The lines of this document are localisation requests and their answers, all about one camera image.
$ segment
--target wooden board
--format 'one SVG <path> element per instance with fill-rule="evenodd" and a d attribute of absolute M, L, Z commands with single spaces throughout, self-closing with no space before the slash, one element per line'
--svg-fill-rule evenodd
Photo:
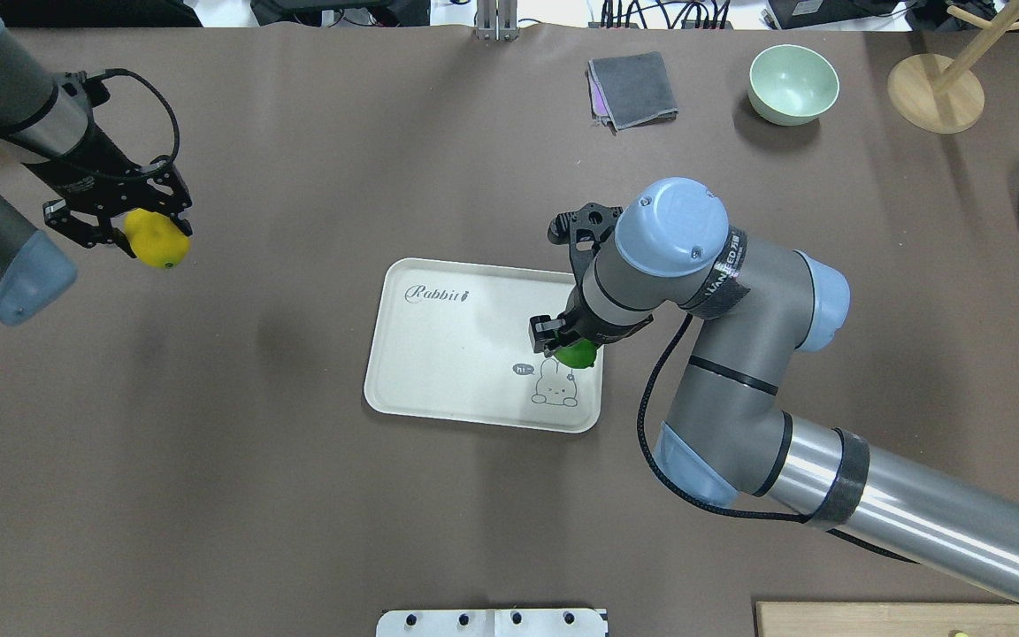
<path fill-rule="evenodd" d="M 965 71 L 946 89 L 935 84 L 954 59 L 937 53 L 907 57 L 887 76 L 891 103 L 911 124 L 949 135 L 977 124 L 985 109 L 985 91 L 973 72 Z"/>
<path fill-rule="evenodd" d="M 1019 637 L 1011 604 L 757 601 L 757 637 Z"/>

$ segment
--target green lime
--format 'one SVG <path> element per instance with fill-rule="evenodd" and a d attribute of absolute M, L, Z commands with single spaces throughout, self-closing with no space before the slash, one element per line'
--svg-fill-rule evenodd
<path fill-rule="evenodd" d="M 584 368 L 591 367 L 595 363 L 595 351 L 597 351 L 597 347 L 595 347 L 594 342 L 582 338 L 573 344 L 561 347 L 560 350 L 553 352 L 553 358 L 566 364 L 566 367 L 572 367 L 574 370 L 584 370 Z"/>

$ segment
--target gray cloth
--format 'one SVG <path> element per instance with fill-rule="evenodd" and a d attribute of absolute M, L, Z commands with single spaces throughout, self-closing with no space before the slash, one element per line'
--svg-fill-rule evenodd
<path fill-rule="evenodd" d="M 639 56 L 589 60 L 590 81 L 599 86 L 615 130 L 656 119 L 675 119 L 679 106 L 658 51 Z"/>

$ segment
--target yellow lemon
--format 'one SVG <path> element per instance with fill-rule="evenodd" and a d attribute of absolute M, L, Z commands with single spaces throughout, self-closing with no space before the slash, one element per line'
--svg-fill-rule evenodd
<path fill-rule="evenodd" d="M 192 240 L 169 218 L 142 207 L 124 215 L 124 235 L 141 261 L 163 269 L 177 266 L 192 247 Z"/>

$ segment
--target white tray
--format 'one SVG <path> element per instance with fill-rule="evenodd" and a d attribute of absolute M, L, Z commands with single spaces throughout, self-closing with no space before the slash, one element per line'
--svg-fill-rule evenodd
<path fill-rule="evenodd" d="M 405 258 L 384 276 L 365 399 L 377 412 L 583 432 L 600 416 L 602 358 L 570 370 L 533 354 L 572 274 Z"/>

